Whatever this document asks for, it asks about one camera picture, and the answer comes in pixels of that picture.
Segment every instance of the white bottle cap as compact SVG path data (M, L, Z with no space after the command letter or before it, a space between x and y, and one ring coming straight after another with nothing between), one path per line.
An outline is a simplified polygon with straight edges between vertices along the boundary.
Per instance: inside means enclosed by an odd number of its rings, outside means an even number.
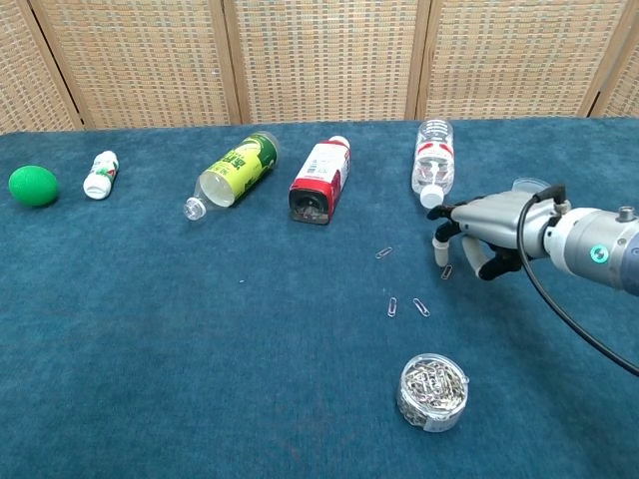
M432 210L443 203L443 189L438 185L426 185L419 194L419 201L424 208Z
M330 137L328 139L330 142L339 142L342 143L345 147L347 147L350 150L350 143L348 142L348 140L344 137L341 137L339 135L335 136L335 137Z
M111 181L104 175L89 174L84 181L84 193L93 200L103 200L111 192Z

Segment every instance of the black cable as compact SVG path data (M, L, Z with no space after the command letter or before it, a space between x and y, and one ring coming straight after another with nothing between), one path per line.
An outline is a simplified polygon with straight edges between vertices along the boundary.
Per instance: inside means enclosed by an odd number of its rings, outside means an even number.
M581 336L588 344L597 349L600 353L606 356L608 359L611 359L617 365L623 367L626 371L634 374L635 376L639 376L639 367L635 366L631 362L627 361L619 354L611 350L608 346L603 344L601 341L593 337L588 331L586 331L583 327L581 327L570 315L564 311L559 304L555 302L555 300L548 294L548 292L541 285L537 276L533 272L530 267L530 262L528 261L528 255L526 254L526 250L523 247L523 227L526 222L526 216L528 212L532 208L533 205L538 203L541 200L539 195L533 196L528 203L521 209L521 213L519 214L519 221L517 222L517 251L519 252L519 256L521 258L521 264L528 274L528 278L532 285L535 286L537 292L541 297L543 297L544 301L550 306L550 308L557 313L557 315L566 323L570 328L575 331L577 334Z

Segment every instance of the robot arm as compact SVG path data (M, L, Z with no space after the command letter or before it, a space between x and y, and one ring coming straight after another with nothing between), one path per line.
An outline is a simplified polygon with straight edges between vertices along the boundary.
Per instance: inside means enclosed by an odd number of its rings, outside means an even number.
M508 191L431 210L430 220L447 219L432 241L437 264L448 263L450 239L463 235L464 253L478 277L492 280L520 270L517 224L530 198ZM493 258L482 242L494 251ZM639 295L639 220L630 207L612 213L540 201L526 216L523 244L529 259L550 257L563 271Z

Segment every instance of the red and white bottle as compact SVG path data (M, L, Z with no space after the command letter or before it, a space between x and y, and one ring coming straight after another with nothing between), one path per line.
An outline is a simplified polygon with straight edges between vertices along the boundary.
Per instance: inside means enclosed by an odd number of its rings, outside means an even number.
M350 143L330 137L312 149L289 189L294 220L326 225L334 214L350 169Z
M428 120L419 126L412 167L412 190L428 209L441 205L454 180L452 126L445 120Z

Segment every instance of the clear plastic container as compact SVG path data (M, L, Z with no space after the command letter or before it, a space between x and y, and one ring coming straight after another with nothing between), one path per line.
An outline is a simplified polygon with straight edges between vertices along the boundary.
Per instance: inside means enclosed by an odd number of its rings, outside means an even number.
M466 407L468 378L453 361L439 354L420 354L401 373L397 406L413 426L427 432L453 427Z
M543 180L539 180L536 178L522 177L512 182L512 190L514 192L526 192L530 193L531 195L542 192L549 187L549 184L547 184Z

